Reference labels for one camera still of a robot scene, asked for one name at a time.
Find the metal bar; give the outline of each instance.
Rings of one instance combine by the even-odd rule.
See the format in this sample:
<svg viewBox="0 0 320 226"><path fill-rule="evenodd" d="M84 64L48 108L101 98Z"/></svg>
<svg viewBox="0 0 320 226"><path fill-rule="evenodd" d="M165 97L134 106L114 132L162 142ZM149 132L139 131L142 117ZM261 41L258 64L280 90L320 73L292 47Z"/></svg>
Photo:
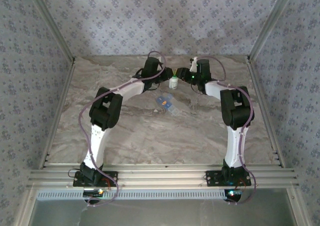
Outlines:
<svg viewBox="0 0 320 226"><path fill-rule="evenodd" d="M44 151L42 153L39 169L42 169L44 167L44 165L46 163L46 158L48 156L48 152L50 152L52 143L53 143L53 141L55 139L55 135L56 135L55 133L56 133L56 130L58 128L58 124L59 124L59 121L60 121L62 108L63 108L63 106L65 104L65 100L66 100L66 97L67 97L69 85L70 85L71 78L72 78L72 75L74 73L74 70L75 70L75 63L72 62L70 70L69 70L69 73L68 73L68 76L67 76L66 81L65 81L64 86L63 86L63 90L62 90L62 93L61 93L61 96L60 96L60 99L59 99L59 103L58 103L57 109L56 109L55 114L54 114L53 124L52 124L52 126L50 128L50 133L49 133L48 139L46 141Z"/></svg>
<svg viewBox="0 0 320 226"><path fill-rule="evenodd" d="M263 93L262 93L263 90L258 82L257 73L249 61L247 61L247 65L249 68L249 72L251 75L251 79L252 79L253 87L255 89L255 93L258 97L259 106L260 106L260 110L262 113L262 118L263 118L264 124L266 126L266 130L267 130L268 136L270 138L271 145L272 145L273 149L275 149L277 151L277 154L279 156L279 161L280 161L280 164L282 165L282 167L286 167L284 156L283 156L281 148L279 146L279 142L275 136L276 135L275 128L274 128L273 124L271 123L271 116L270 116L270 113L268 110L268 105L267 105L267 102L263 96Z"/></svg>
<svg viewBox="0 0 320 226"><path fill-rule="evenodd" d="M80 164L70 163L70 164L60 164L60 163L48 163L46 164L45 171L66 171L71 168L79 168ZM177 171L177 170L220 170L222 165L220 164L109 164L104 165L103 170L105 171L137 171L137 170L160 170L164 171ZM247 165L253 170L283 170L276 164L252 164Z"/></svg>
<svg viewBox="0 0 320 226"><path fill-rule="evenodd" d="M67 173L79 165L47 167L31 172L28 188L58 189L73 188L73 178ZM257 179L258 188L288 188L298 186L295 172L291 168L272 165L248 165ZM118 172L121 189L204 189L208 188L204 179L207 170L220 170L220 165L106 165L104 170ZM234 188L210 187L215 189Z"/></svg>
<svg viewBox="0 0 320 226"><path fill-rule="evenodd" d="M267 20L265 21L262 30L254 43L253 48L250 52L250 61L254 61L259 52L261 51L262 47L266 43L267 38L269 37L272 29L275 27L279 17L281 16L282 12L284 11L287 3L289 0L276 0L276 3L271 10Z"/></svg>
<svg viewBox="0 0 320 226"><path fill-rule="evenodd" d="M13 225L20 226L29 224L37 194L38 192L36 189L26 190L24 192L23 199L21 201L22 204L18 208Z"/></svg>
<svg viewBox="0 0 320 226"><path fill-rule="evenodd" d="M300 188L288 188L288 197L294 213L295 220L300 226L312 225L305 201Z"/></svg>
<svg viewBox="0 0 320 226"><path fill-rule="evenodd" d="M60 46L63 54L70 62L72 62L73 61L72 53L71 53L67 43L65 42L61 32L59 31L58 27L56 26L55 21L54 21L53 17L51 16L48 8L46 7L44 0L33 0L33 3L35 5L35 7L37 7L37 9L39 10L42 18L44 19L46 25L49 27L53 37L55 38L56 42Z"/></svg>

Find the marble floor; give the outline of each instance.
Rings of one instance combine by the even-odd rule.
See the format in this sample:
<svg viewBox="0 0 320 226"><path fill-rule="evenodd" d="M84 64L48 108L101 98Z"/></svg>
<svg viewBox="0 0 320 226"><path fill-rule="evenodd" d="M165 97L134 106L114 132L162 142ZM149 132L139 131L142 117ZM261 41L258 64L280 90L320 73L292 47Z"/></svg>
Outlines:
<svg viewBox="0 0 320 226"><path fill-rule="evenodd" d="M190 57L167 57L171 68L188 67ZM254 104L255 119L245 141L247 164L276 163L244 57L219 57L227 72L227 82L247 86ZM80 163L86 140L78 126L82 107L101 87L115 87L129 80L145 64L146 57L96 56L76 58L58 129L51 146L49 163ZM222 78L219 64L210 61L211 74ZM156 103L156 97L170 92L180 102L181 113L172 116ZM89 110L83 124L90 134ZM129 99L121 109L118 124L106 141L104 163L212 163L221 164L227 151L227 129L220 101L195 93L179 81L178 88L164 82L155 91Z"/></svg>

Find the wall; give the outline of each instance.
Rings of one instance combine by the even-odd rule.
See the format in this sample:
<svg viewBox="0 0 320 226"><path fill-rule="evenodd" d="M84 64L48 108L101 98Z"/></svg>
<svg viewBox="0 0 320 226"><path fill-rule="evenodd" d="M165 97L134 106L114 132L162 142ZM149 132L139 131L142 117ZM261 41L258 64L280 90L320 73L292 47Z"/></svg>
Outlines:
<svg viewBox="0 0 320 226"><path fill-rule="evenodd" d="M45 0L72 53L249 54L276 0Z"/></svg>
<svg viewBox="0 0 320 226"><path fill-rule="evenodd" d="M31 0L0 0L0 18L0 225L11 225L69 62Z"/></svg>
<svg viewBox="0 0 320 226"><path fill-rule="evenodd" d="M254 63L282 153L320 225L320 0L290 0Z"/></svg>

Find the white vent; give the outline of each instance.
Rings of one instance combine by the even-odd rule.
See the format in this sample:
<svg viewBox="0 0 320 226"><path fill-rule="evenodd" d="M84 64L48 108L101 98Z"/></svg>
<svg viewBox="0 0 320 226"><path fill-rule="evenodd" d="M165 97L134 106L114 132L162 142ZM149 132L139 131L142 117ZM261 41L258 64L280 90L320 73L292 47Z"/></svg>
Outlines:
<svg viewBox="0 0 320 226"><path fill-rule="evenodd" d="M115 191L105 192L103 198L112 198ZM83 191L40 191L38 200L55 200L55 199L83 199ZM122 190L118 193L118 200L132 199L225 199L225 191L223 189L184 189L184 190Z"/></svg>

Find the robotic arm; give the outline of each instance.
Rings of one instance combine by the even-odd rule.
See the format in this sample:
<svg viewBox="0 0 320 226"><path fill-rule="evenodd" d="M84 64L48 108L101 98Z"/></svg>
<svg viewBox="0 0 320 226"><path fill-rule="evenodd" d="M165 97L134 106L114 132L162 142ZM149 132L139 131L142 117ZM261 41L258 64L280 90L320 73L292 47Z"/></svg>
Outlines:
<svg viewBox="0 0 320 226"><path fill-rule="evenodd" d="M157 58L149 57L143 69L140 69L134 78L148 78L154 76L159 71L160 64ZM221 171L207 171L207 185L221 186L233 185L241 180L246 181L246 185L251 185L250 178L247 180L248 173L244 171L240 162L239 155L239 140L240 131L243 125L249 118L250 105L247 98L241 92L232 89L226 89L218 84L217 80L211 78L210 65L208 60L191 59L191 68L179 68L176 72L178 78L192 85L197 85L199 91L208 96L213 96L221 100L221 112L224 123L228 130L228 143L225 159L223 160L223 167ZM129 98L141 94L148 90L152 83L161 83L170 79L173 76L173 71L170 68L165 70L156 78L152 80L138 81L130 85L108 94L93 103L90 109L90 117L92 123L91 134L91 149L93 159L96 165L101 169L103 166L103 155L105 150L104 141L108 137L111 129L116 125L120 116L122 102ZM112 89L100 88L96 97ZM246 128L242 135L241 154L244 154L245 136L248 128ZM97 185L102 175L96 171L90 153L88 152L83 163L80 166L81 174L89 179L91 185Z"/></svg>

